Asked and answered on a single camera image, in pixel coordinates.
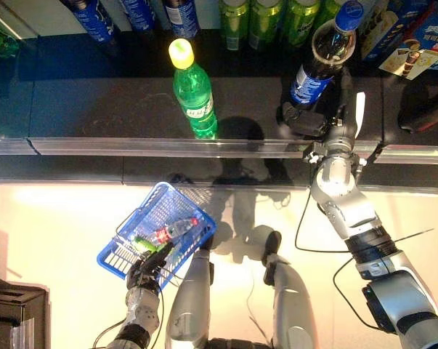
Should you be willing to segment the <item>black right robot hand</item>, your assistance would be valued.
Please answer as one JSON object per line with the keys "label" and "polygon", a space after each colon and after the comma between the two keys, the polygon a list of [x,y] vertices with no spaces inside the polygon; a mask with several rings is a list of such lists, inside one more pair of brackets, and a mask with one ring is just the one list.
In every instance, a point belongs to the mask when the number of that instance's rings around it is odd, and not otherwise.
{"label": "black right robot hand", "polygon": [[288,132],[326,143],[345,139],[354,143],[363,126],[366,95],[356,91],[348,68],[343,68],[338,80],[338,94],[329,103],[320,99],[314,105],[297,105],[290,97],[282,100],[281,122]]}

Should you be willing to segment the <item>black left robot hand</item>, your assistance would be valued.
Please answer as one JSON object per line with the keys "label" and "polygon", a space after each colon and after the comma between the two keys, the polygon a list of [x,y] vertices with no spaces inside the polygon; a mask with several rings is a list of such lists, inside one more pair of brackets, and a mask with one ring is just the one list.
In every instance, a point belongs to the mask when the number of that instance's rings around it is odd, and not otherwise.
{"label": "black left robot hand", "polygon": [[160,250],[151,252],[143,260],[137,260],[129,269],[126,276],[126,288],[143,288],[158,295],[160,286],[157,282],[158,274],[166,264],[166,258],[174,248],[172,242],[164,244]]}

